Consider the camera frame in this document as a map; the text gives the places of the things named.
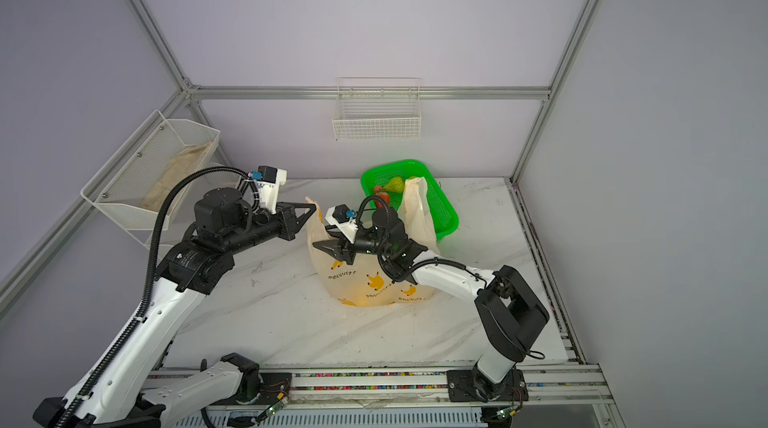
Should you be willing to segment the beige plastic bag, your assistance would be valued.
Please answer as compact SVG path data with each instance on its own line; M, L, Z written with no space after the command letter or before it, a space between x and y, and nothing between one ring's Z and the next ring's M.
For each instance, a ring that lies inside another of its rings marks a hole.
M408 240L411 248L426 247L437 256L437 235L428 207L430 194L423 177L404 182L405 200L400 208L386 215L380 207L373 212L373 225L360 225L355 239L360 246L327 228L331 217L316 214L308 222L310 258L329 293L344 305L385 306L419 303L430 299L436 289L418 285L400 273L410 266L402 250Z

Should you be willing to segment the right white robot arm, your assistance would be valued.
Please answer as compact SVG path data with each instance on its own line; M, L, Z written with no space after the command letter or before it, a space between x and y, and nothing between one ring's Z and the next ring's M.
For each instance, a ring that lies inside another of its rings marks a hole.
M411 238L396 210L380 199L371 224L363 224L369 208L358 210L342 204L326 213L328 240L313 248L338 262L351 265L359 254L373 255L386 281L431 287L473 303L488 340L487 350L469 370L447 373L453 401L524 401L525 387L517 364L528 358L544 360L533 348L549 323L549 310L514 267L496 270L470 267L439 256Z

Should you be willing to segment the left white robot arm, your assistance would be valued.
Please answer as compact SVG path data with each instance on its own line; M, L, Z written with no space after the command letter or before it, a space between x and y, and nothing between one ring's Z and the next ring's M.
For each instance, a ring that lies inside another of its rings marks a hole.
M311 203L264 204L275 188L259 188L254 202L236 188L206 193L181 242L163 257L150 255L136 313L78 383L38 405L34 421L42 427L170 427L220 400L260 398L260 367L238 353L167 388L142 386L181 325L233 269L235 255L275 238L296 238L316 212Z

